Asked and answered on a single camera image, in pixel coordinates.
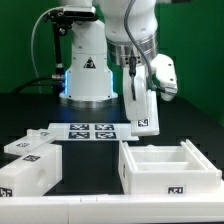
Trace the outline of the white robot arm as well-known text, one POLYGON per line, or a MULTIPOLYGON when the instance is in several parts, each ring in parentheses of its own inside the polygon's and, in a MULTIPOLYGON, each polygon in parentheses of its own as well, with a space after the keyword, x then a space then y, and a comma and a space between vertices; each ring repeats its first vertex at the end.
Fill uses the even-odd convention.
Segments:
POLYGON ((101 103, 117 94, 108 61, 122 69, 123 97, 129 121, 158 118, 157 96, 177 93, 173 60, 158 52, 155 6, 172 0, 61 0, 71 21, 71 65, 60 99, 101 103))

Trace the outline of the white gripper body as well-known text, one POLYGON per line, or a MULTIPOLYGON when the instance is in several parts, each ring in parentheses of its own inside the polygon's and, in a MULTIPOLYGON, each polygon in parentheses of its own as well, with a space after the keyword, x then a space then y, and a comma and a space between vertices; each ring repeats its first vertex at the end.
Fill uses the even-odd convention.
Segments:
POLYGON ((127 60, 123 68, 123 96, 126 117, 130 121, 145 119, 148 115, 147 93, 155 84, 160 87, 176 87, 177 77, 173 60, 158 54, 151 62, 151 72, 134 56, 127 60))

